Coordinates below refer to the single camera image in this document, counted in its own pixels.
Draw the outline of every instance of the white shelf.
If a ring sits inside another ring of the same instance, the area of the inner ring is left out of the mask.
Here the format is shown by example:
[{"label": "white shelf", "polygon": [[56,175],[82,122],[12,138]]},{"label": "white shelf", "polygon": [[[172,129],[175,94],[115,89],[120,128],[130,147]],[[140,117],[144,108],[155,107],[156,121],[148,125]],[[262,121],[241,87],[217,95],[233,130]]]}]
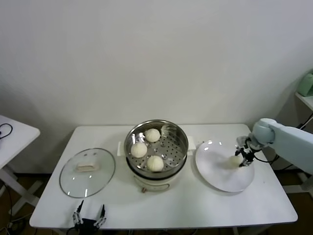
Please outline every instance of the white shelf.
[{"label": "white shelf", "polygon": [[313,111],[313,96],[304,97],[298,92],[295,93],[295,96],[298,97],[306,106],[308,106]]}]

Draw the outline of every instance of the floor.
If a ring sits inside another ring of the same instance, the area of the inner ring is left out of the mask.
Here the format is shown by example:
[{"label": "floor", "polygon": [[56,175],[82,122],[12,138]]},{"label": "floor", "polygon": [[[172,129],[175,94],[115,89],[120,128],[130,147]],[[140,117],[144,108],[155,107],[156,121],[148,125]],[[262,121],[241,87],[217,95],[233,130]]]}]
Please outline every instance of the floor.
[{"label": "floor", "polygon": [[[298,179],[296,173],[278,173],[277,177],[282,185],[294,185],[301,183]],[[48,178],[35,178],[35,177],[20,177],[18,179],[19,183],[25,188],[29,188],[36,180],[41,180],[44,182],[43,186],[35,193],[36,196],[40,197],[46,184],[48,183]],[[12,197],[13,204],[19,199],[19,195],[10,189],[10,194]],[[268,230],[262,233],[262,235],[294,235],[294,234],[312,234],[313,223],[313,200],[308,193],[290,194],[288,195],[291,200],[295,210],[298,213],[299,219],[297,222],[292,224],[282,224],[273,225]],[[9,194],[6,191],[2,197],[0,197],[0,228],[5,227],[9,222],[10,215],[8,211],[10,210],[10,200]],[[25,205],[19,213],[12,219],[25,216],[32,213],[34,208],[31,205]],[[30,216],[25,218],[25,228],[19,234],[21,235],[56,235],[57,233],[49,229],[38,229],[29,226]],[[195,230],[167,230],[167,231],[133,231],[133,235],[191,235]],[[117,235],[127,235],[128,231],[118,231]],[[232,235],[231,228],[223,229],[200,229],[196,232],[196,235]],[[5,230],[0,232],[0,235],[5,235]]]}]

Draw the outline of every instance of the power cord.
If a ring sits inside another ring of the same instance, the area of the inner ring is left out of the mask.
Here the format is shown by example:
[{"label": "power cord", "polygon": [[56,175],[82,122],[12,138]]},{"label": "power cord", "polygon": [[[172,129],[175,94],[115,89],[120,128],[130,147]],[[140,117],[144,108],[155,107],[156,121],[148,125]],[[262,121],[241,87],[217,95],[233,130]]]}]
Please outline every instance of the power cord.
[{"label": "power cord", "polygon": [[0,125],[0,128],[3,127],[3,126],[5,126],[5,125],[8,125],[9,127],[11,127],[11,130],[10,130],[9,133],[7,133],[6,135],[0,136],[0,140],[3,139],[3,138],[5,138],[5,137],[7,137],[7,136],[9,136],[9,135],[12,133],[12,131],[13,131],[13,126],[12,126],[11,124],[9,124],[9,123],[1,124],[1,125]]}]

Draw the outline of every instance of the steamed bun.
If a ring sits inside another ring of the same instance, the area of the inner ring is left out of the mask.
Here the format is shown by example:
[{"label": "steamed bun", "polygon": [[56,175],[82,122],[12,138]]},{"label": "steamed bun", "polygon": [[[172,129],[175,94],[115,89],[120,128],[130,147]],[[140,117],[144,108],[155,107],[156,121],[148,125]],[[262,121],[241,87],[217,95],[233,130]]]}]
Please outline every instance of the steamed bun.
[{"label": "steamed bun", "polygon": [[163,159],[157,155],[151,156],[147,161],[147,168],[152,172],[162,171],[164,167]]},{"label": "steamed bun", "polygon": [[243,156],[239,154],[238,156],[231,156],[228,160],[228,163],[231,168],[237,168],[243,162],[243,160]]},{"label": "steamed bun", "polygon": [[143,156],[146,155],[147,151],[148,151],[147,146],[144,143],[141,143],[141,142],[135,143],[131,147],[131,154],[135,158],[142,158]]},{"label": "steamed bun", "polygon": [[157,129],[152,128],[145,132],[145,137],[147,141],[154,143],[160,139],[161,135]]}]

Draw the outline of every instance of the robotic arm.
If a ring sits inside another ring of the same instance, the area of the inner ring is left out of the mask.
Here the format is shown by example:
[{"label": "robotic arm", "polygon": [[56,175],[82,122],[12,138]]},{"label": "robotic arm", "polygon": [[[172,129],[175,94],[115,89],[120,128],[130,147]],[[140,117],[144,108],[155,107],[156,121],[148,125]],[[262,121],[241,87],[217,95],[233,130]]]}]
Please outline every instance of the robotic arm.
[{"label": "robotic arm", "polygon": [[240,166],[250,165],[254,153],[269,146],[282,158],[313,174],[313,134],[262,118],[254,124],[252,133],[238,137],[237,143],[235,155],[241,153],[244,158]]}]

